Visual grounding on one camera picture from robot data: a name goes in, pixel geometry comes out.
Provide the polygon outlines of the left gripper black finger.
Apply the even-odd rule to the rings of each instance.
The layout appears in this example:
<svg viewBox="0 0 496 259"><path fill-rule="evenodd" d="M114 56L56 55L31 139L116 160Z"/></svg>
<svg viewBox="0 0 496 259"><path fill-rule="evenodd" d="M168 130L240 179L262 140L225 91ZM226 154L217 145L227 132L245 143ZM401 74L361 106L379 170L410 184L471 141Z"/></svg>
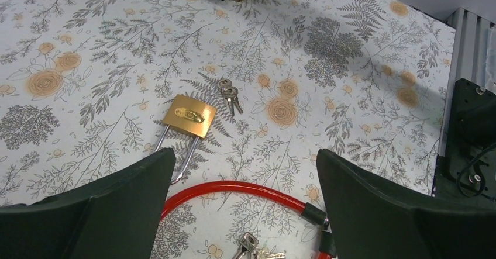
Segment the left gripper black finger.
<svg viewBox="0 0 496 259"><path fill-rule="evenodd" d="M1 208L1 257L149 258L175 161L164 148L81 187Z"/></svg>
<svg viewBox="0 0 496 259"><path fill-rule="evenodd" d="M318 151L339 258L494 258L495 210L434 198Z"/></svg>

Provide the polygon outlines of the red cable lock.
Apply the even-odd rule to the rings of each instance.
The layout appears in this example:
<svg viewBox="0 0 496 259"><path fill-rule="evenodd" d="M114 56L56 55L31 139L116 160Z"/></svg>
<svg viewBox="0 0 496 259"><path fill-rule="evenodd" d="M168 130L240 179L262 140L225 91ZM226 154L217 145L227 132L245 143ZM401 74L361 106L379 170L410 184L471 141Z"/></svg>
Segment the red cable lock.
<svg viewBox="0 0 496 259"><path fill-rule="evenodd" d="M150 258L234 258L246 232L269 253L322 258L323 227L301 209L247 192L201 192L168 212L159 223Z"/></svg>

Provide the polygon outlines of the keys of padlock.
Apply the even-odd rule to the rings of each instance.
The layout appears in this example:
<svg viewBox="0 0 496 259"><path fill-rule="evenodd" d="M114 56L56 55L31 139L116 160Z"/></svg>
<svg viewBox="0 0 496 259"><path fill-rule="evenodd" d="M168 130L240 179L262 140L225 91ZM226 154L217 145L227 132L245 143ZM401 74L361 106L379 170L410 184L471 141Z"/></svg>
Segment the keys of padlock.
<svg viewBox="0 0 496 259"><path fill-rule="evenodd" d="M238 98L238 89L233 86L232 81L226 78L221 78L218 81L218 88L223 96L224 104L229 109L230 115L235 115L235 109L239 114L243 114L243 109Z"/></svg>

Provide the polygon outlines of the silver keys of cable lock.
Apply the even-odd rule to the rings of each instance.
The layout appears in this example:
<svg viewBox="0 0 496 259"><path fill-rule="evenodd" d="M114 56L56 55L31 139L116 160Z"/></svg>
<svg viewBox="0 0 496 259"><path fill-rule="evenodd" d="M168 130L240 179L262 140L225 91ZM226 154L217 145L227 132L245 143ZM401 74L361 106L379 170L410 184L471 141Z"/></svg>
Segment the silver keys of cable lock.
<svg viewBox="0 0 496 259"><path fill-rule="evenodd" d="M238 241L238 250L234 256L234 259L241 259L248 256L249 258L255 259L283 259L286 258L285 253L270 253L259 248L259 241L251 233L246 232L242 235Z"/></svg>

